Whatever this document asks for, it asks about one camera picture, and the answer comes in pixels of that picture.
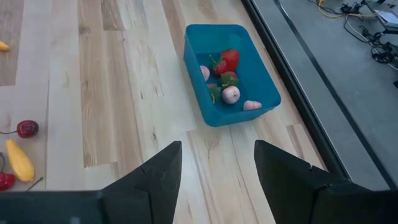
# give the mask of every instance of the red cherry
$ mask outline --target red cherry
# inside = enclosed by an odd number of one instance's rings
[[[0,191],[10,189],[15,183],[14,174],[0,174]]]
[[[17,125],[17,133],[21,138],[30,138],[39,132],[39,124],[36,121],[21,121]]]

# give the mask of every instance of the light wood surface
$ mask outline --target light wood surface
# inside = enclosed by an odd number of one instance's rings
[[[254,121],[207,126],[182,60],[185,28],[197,23],[244,26],[281,105]],[[0,41],[11,46],[0,52],[0,129],[40,124],[32,139],[0,136],[0,151],[16,139],[35,179],[45,179],[33,190],[101,189],[179,140],[175,223],[274,223],[254,141],[324,169],[240,0],[2,0]]]

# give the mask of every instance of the blue plastic bin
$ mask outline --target blue plastic bin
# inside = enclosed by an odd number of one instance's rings
[[[236,75],[241,97],[233,105],[222,98],[215,104],[207,88],[207,83],[219,80],[211,71],[211,58],[220,57],[222,51],[234,48],[239,51],[239,65]],[[193,90],[205,123],[217,127],[249,121],[280,104],[280,95],[272,82],[267,69],[245,28],[239,25],[192,24],[185,30],[184,61],[192,82]],[[205,82],[200,65],[210,69],[210,78]],[[243,111],[243,103],[254,100],[262,103],[262,108]]]

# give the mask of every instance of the strawberry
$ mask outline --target strawberry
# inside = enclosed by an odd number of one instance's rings
[[[221,95],[221,88],[216,86],[214,83],[209,83],[207,84],[207,87],[209,88],[210,91],[210,96],[211,96],[211,101],[213,103],[216,102],[216,100],[220,97]]]
[[[228,71],[235,71],[239,63],[239,52],[236,49],[228,49],[221,53],[221,58],[226,61]]]
[[[237,86],[239,80],[236,78],[236,74],[234,72],[226,72],[221,74],[221,87],[227,88],[229,86]]]
[[[14,185],[15,176],[14,176],[14,174],[5,174],[3,172],[4,166],[6,165],[6,159],[4,158],[4,155],[2,154],[2,152],[0,152],[0,158],[2,160],[1,161],[2,166],[0,169],[0,191],[4,191],[4,190],[11,188]]]
[[[216,76],[220,76],[221,73],[228,72],[228,66],[225,60],[220,57],[217,61],[210,55],[210,58],[213,61],[213,72]]]

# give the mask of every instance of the squash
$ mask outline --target squash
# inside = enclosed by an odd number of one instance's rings
[[[8,51],[10,47],[7,44],[0,41],[0,51]]]
[[[15,176],[24,182],[33,181],[35,170],[32,162],[12,139],[6,140],[6,148],[10,165]]]

